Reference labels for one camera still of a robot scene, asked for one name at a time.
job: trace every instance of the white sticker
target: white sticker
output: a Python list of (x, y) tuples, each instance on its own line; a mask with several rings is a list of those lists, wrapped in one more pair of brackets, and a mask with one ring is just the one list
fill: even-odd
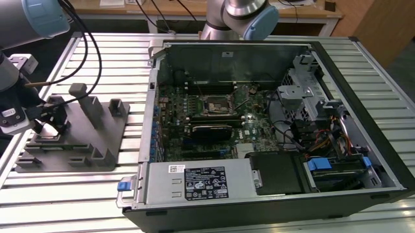
[(7, 110), (1, 112), (2, 117), (9, 117), (13, 114), (15, 114), (15, 109), (14, 108), (10, 108), (10, 109), (7, 109)]
[(167, 173), (183, 173), (183, 165), (167, 165)]
[(221, 57), (233, 57), (233, 52), (221, 52)]

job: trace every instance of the barcode label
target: barcode label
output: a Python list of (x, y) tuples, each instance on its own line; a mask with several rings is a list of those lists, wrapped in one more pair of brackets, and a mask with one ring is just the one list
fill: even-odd
[(182, 173), (183, 172), (183, 165), (169, 165), (167, 166), (167, 173)]

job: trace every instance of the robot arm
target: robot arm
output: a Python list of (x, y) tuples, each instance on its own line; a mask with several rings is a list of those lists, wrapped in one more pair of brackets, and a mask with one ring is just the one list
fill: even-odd
[(0, 0), (0, 129), (14, 135), (35, 127), (25, 110), (43, 101), (18, 64), (1, 53), (69, 30), (67, 19), (57, 0)]
[(203, 40), (262, 40), (277, 23), (268, 0), (208, 0)]
[[(268, 0), (208, 0), (202, 39), (262, 40), (277, 22)], [(5, 134), (35, 130), (38, 123), (26, 109), (42, 105), (37, 90), (25, 87), (23, 72), (1, 53), (69, 30), (58, 0), (0, 0), (0, 129)]]

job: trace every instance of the floor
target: floor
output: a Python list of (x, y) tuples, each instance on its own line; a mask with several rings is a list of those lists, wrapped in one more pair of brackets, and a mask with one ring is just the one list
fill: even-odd
[[(143, 20), (85, 20), (86, 27), (95, 33), (146, 33), (146, 22)], [(202, 25), (194, 22), (175, 22), (169, 20), (169, 27), (178, 33), (194, 33), (202, 28)], [(77, 31), (74, 25), (70, 26), (70, 31), (50, 40), (41, 40), (30, 43), (29, 45), (5, 50), (6, 56), (14, 53), (29, 53), (38, 61), (38, 66), (34, 73), (27, 77), (30, 82), (42, 82), (46, 80), (47, 75), (54, 67), (61, 52), (70, 39), (71, 33)], [(409, 43), (393, 63), (386, 68), (386, 72), (405, 91), (406, 95), (415, 101), (415, 41)], [(5, 149), (7, 140), (0, 134), (0, 155)]]

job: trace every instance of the motherboard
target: motherboard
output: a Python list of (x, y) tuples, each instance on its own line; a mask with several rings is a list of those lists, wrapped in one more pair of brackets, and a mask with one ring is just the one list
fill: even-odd
[(278, 150), (258, 84), (159, 86), (163, 162), (233, 159), (236, 148)]

